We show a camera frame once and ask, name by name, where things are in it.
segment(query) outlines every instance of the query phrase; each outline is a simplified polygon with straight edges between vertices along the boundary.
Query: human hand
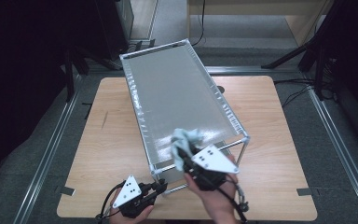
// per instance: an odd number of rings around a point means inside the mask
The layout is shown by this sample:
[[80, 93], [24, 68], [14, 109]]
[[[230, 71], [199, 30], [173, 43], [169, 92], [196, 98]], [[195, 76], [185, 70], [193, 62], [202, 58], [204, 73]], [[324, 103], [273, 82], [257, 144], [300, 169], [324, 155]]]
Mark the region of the human hand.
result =
[[[228, 155], [228, 158], [231, 161], [235, 161], [234, 156], [232, 155]], [[228, 175], [229, 176], [227, 177], [227, 180], [238, 183], [238, 178], [236, 175]], [[222, 193], [220, 193], [218, 190], [200, 190], [190, 174], [185, 174], [185, 180], [187, 182], [187, 187], [201, 198], [205, 210], [215, 223], [229, 224], [238, 222], [234, 216], [234, 207]], [[235, 197], [236, 187], [233, 183], [226, 182], [220, 186], [220, 189], [231, 198]]]
[[[121, 192], [121, 189], [116, 190], [115, 196], [113, 197], [113, 200], [111, 201], [110, 204], [113, 204], [113, 202], [115, 201], [115, 199], [117, 198], [117, 196], [120, 192]], [[153, 205], [149, 205], [144, 209], [144, 211], [142, 211], [142, 213], [138, 217], [129, 218], [129, 217], [122, 216], [121, 213], [118, 212], [119, 211], [118, 208], [113, 208], [111, 206], [110, 215], [113, 215], [114, 213], [116, 213], [116, 214], [109, 218], [109, 224], [136, 224], [136, 223], [139, 223], [139, 222], [147, 219], [147, 217], [150, 215], [152, 210], [153, 210]]]

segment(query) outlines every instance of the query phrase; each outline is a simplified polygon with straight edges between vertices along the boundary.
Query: aluminum rod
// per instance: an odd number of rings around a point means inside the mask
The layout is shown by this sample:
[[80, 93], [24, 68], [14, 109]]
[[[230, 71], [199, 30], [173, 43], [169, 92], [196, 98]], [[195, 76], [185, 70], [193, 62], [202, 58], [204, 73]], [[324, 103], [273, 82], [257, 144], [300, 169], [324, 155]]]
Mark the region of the aluminum rod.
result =
[[281, 66], [275, 69], [263, 69], [260, 66], [205, 66], [210, 75], [254, 75], [254, 74], [268, 74], [268, 73], [298, 73], [298, 68], [295, 65]]
[[[238, 140], [238, 141], [235, 141], [235, 142], [232, 142], [232, 143], [230, 143], [230, 144], [227, 144], [227, 145], [225, 145], [225, 146], [223, 146], [223, 147], [220, 147], [220, 148], [218, 148], [218, 150], [219, 151], [221, 151], [221, 150], [223, 150], [223, 149], [227, 149], [227, 148], [229, 148], [229, 147], [234, 147], [234, 146], [236, 146], [236, 145], [238, 145], [238, 144], [241, 144], [241, 143], [243, 143], [243, 147], [242, 147], [242, 151], [241, 151], [241, 154], [240, 154], [240, 158], [242, 157], [242, 154], [243, 154], [243, 151], [244, 151], [244, 149], [245, 149], [245, 147], [246, 147], [246, 143], [247, 143], [247, 138], [242, 138], [242, 139], [240, 139], [240, 140]], [[156, 169], [156, 170], [153, 170], [153, 171], [151, 171], [150, 172], [150, 174], [151, 175], [159, 175], [159, 174], [161, 174], [161, 173], [163, 173], [163, 172], [166, 172], [166, 171], [168, 171], [168, 170], [171, 170], [171, 169], [173, 169], [173, 168], [175, 168], [176, 166], [175, 166], [175, 164], [172, 164], [172, 165], [169, 165], [169, 166], [166, 166], [166, 167], [163, 167], [163, 168], [159, 168], [159, 169]]]
[[21, 207], [13, 221], [13, 223], [15, 224], [27, 223], [28, 218], [31, 215], [31, 212], [34, 208], [34, 203], [37, 199], [37, 196], [39, 195], [40, 190], [42, 189], [51, 162], [54, 159], [54, 154], [62, 138], [63, 131], [65, 130], [66, 124], [68, 123], [68, 119], [70, 118], [72, 111], [74, 109], [78, 96], [78, 90], [80, 89], [82, 82], [83, 82], [83, 78], [80, 75], [77, 75], [75, 85], [78, 88], [76, 89], [75, 94], [72, 97], [71, 101], [66, 103], [65, 108], [62, 111], [61, 117], [57, 123], [53, 135], [51, 136], [50, 141], [48, 142], [46, 151], [34, 174], [34, 178], [27, 189], [25, 197], [22, 200]]
[[243, 141], [243, 145], [242, 145], [242, 149], [241, 149], [241, 152], [240, 152], [240, 156], [238, 156], [238, 158], [237, 158], [237, 162], [236, 162], [237, 166], [240, 165], [240, 162], [241, 162], [241, 160], [242, 160], [242, 156], [243, 156], [243, 154], [245, 153], [245, 149], [246, 149], [247, 146], [248, 146], [249, 137], [246, 137], [246, 139], [241, 139], [241, 141]]
[[168, 195], [170, 193], [174, 193], [177, 190], [185, 189], [185, 188], [187, 188], [187, 184], [180, 185], [180, 186], [178, 186], [176, 188], [173, 188], [173, 189], [167, 189], [167, 190], [164, 191], [163, 195]]
[[310, 98], [314, 103], [316, 110], [321, 117], [322, 122], [324, 123], [324, 127], [327, 130], [330, 139], [334, 145], [336, 153], [344, 167], [349, 180], [353, 186], [354, 191], [358, 196], [358, 168], [351, 157], [351, 153], [348, 151], [344, 141], [339, 134], [336, 125], [328, 113], [328, 110], [325, 106], [324, 102], [321, 102], [314, 91], [309, 91]]

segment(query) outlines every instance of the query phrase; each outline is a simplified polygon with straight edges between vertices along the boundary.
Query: black cable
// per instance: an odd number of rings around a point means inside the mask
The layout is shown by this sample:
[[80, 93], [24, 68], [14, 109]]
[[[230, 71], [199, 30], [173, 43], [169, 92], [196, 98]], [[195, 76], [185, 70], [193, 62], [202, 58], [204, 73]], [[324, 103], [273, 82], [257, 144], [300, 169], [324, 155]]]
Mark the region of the black cable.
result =
[[204, 32], [204, 26], [203, 26], [204, 16], [205, 16], [205, 0], [203, 0], [203, 4], [202, 4], [202, 23], [201, 23], [202, 33], [201, 33], [200, 39], [199, 39], [195, 44], [192, 44], [192, 45], [191, 45], [191, 46], [193, 46], [193, 47], [196, 46], [196, 45], [198, 45], [199, 42], [202, 40], [203, 32]]
[[243, 193], [241, 187], [240, 187], [237, 183], [235, 183], [234, 178], [233, 178], [231, 175], [228, 175], [228, 178], [230, 178], [231, 180], [226, 180], [226, 181], [227, 181], [228, 183], [232, 183], [232, 184], [235, 186], [235, 188], [237, 189], [237, 192], [238, 192], [238, 202], [239, 202], [239, 204], [244, 203], [243, 205], [246, 205], [246, 207], [247, 207], [247, 203], [245, 202], [245, 194]]
[[109, 193], [106, 195], [106, 198], [105, 198], [105, 200], [103, 201], [103, 207], [101, 208], [101, 213], [100, 213], [100, 215], [97, 216], [97, 219], [99, 220], [99, 221], [98, 221], [98, 224], [102, 224], [102, 223], [103, 223], [103, 220], [104, 220], [105, 218], [111, 217], [111, 216], [105, 217], [105, 216], [103, 215], [104, 208], [106, 207], [106, 203], [107, 203], [107, 201], [109, 200], [109, 198], [110, 198], [110, 196], [112, 195], [112, 193], [115, 192], [115, 190], [117, 190], [117, 189], [119, 189], [119, 188], [122, 188], [125, 183], [126, 183], [126, 181], [124, 180], [121, 184], [118, 184], [118, 185], [116, 185], [114, 188], [112, 188], [112, 189], [109, 191]]
[[283, 103], [282, 108], [284, 108], [285, 106], [287, 106], [290, 102], [292, 102], [293, 100], [295, 100], [298, 96], [304, 94], [305, 92], [309, 91], [310, 89], [308, 89], [309, 86], [304, 87], [301, 91], [295, 92], [291, 95], [289, 95], [289, 97], [287, 97], [286, 101]]
[[292, 79], [285, 79], [285, 80], [277, 80], [274, 81], [274, 84], [281, 84], [281, 83], [300, 83], [300, 84], [310, 84], [313, 85], [315, 83], [315, 79], [307, 79], [307, 78], [292, 78]]
[[213, 187], [214, 189], [217, 189], [221, 194], [223, 194], [229, 200], [229, 202], [232, 204], [232, 206], [234, 207], [234, 209], [237, 211], [238, 215], [240, 216], [241, 223], [247, 223], [248, 222], [248, 219], [246, 219], [246, 217], [243, 214], [240, 206], [234, 201], [234, 199], [232, 199], [227, 193], [225, 193], [222, 189], [217, 187], [214, 183], [212, 183], [204, 175], [198, 174], [197, 177], [200, 177], [203, 181], [208, 183], [211, 187]]

